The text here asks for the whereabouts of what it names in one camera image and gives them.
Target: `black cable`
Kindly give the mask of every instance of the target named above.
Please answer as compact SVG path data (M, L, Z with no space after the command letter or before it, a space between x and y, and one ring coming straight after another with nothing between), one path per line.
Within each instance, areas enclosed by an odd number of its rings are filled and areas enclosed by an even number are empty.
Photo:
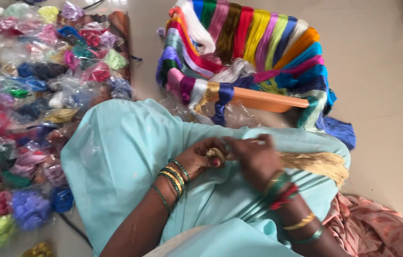
M86 235L84 235L84 233L82 231L79 230L79 228L77 228L73 223L71 223L71 221L68 220L68 218L65 216L65 214L63 213L59 213L59 216L61 219L63 219L63 221L65 221L65 223L70 226L74 232L76 232L78 235L80 235L84 241L90 246L90 248L93 249L92 245L90 244L89 239L87 238Z
M24 3L26 3L26 4L28 4L28 5L34 5L34 6L38 6L39 8L41 8L41 6L36 5L36 4L34 4L34 3L32 3L32 2L29 2L29 1L27 1L27 0L20 0L20 1L22 1L22 2L24 2ZM89 6L84 7L83 9L84 9L84 10L90 9L90 8L96 6L96 5L99 5L99 4L103 3L103 2L104 2L104 0L99 0L99 1L93 3L93 4L89 5Z

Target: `tiled floor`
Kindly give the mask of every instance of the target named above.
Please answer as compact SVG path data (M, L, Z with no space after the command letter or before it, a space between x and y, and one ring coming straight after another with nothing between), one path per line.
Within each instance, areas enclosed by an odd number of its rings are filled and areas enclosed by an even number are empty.
M86 6L94 0L72 0ZM353 123L357 148L343 191L379 201L403 216L403 0L236 0L241 5L285 13L316 28L323 46L330 87L336 92L331 116ZM0 5L10 3L0 0ZM62 0L45 5L62 7ZM106 0L90 13L128 11L132 85L138 98L160 100L154 81L163 43L156 34L175 0ZM255 112L267 126L280 126L281 115ZM76 212L73 220L82 222ZM56 242L60 257L89 256L90 249L60 219L40 232Z

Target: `red bangle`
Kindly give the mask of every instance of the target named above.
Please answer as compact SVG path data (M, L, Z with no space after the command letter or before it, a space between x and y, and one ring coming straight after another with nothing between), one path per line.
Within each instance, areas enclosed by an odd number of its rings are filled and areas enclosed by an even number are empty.
M290 188L279 199L271 204L270 209L279 209L283 204L290 202L297 195L297 193L298 186L295 183L292 183Z

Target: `green bangle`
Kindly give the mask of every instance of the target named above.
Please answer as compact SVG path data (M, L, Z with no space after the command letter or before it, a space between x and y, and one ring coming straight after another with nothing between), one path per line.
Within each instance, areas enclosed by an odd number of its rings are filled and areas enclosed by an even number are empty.
M290 182L292 177L287 174L283 173L279 176L279 178L271 185L271 188L265 192L265 199L270 202L275 200L275 196L278 194L278 191L288 182Z
M179 200L179 197L181 196L182 192L179 190L179 187L176 184L176 181L172 177L170 177L169 175L167 175L165 173L159 173L159 175L165 176L168 179L170 179L171 183L173 184L174 188L176 189L176 192L178 192L178 197L176 198L176 200Z
M181 184L182 191L185 190L184 181L182 180L181 175L175 174L174 171L172 171L171 169L169 169L169 168L167 168L167 167L162 168L162 169L160 170L160 172L162 172L162 171L167 171L167 172L171 173L175 178L177 178L177 179L179 180L179 183Z
M168 159L168 162L171 162L171 161L176 163L176 165L178 165L179 168L181 168L182 172L184 172L184 175L187 176L187 184L189 184L190 183L190 178L189 178L189 175L187 174L187 171L185 170L185 168L182 167L182 165L178 161L176 161L175 159Z
M320 229L318 229L314 235L306 240L292 240L292 242L296 243L296 244L308 244L311 242L314 242L315 240L319 239L320 236L323 233L323 226L321 225Z
M162 195L162 193L160 192L160 190L159 190L155 185L152 185L152 187L153 187L153 189L155 189L155 190L159 193L160 198L164 201L164 205L165 205L165 207L167 208L168 215L170 215L170 207L168 207L168 203L165 201L164 196Z

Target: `lap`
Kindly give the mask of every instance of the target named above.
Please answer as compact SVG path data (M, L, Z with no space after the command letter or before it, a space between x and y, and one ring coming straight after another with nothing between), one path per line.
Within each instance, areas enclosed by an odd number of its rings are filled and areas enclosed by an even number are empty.
M252 138L273 135L281 152L328 151L350 157L337 139L292 128L242 128L184 123L153 100L110 100L92 108L61 153L89 239L98 255L116 228L138 205L169 158L207 137ZM334 181L288 170L303 198L323 219L337 192ZM260 196L242 178L237 162L210 169L188 185L165 226L161 242L199 225L232 218L257 222L271 218Z

